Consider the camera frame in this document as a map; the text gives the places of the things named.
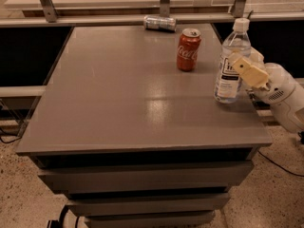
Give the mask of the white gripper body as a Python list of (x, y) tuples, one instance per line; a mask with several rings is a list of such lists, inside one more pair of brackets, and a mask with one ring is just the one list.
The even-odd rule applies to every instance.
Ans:
[(294, 100), (297, 96), (297, 81), (293, 76), (279, 64), (267, 63), (265, 67), (269, 74), (267, 88), (254, 88), (254, 94), (268, 105)]

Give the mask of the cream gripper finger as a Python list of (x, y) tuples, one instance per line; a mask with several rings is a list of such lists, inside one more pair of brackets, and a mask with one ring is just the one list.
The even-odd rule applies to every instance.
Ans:
[(250, 55), (250, 59), (254, 62), (254, 64), (264, 70), (265, 69), (265, 65), (264, 65), (264, 56), (257, 51), (255, 48), (251, 47), (251, 55)]
[(257, 89), (269, 88), (267, 86), (269, 74), (266, 72), (266, 67), (263, 64), (255, 62), (238, 52), (232, 53), (228, 57), (228, 62), (248, 86)]

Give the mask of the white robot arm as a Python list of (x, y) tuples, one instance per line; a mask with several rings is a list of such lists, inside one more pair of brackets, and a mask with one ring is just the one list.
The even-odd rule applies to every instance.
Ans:
[(264, 63), (254, 48), (249, 57), (233, 52), (230, 66), (289, 132), (304, 131), (304, 87), (281, 65)]

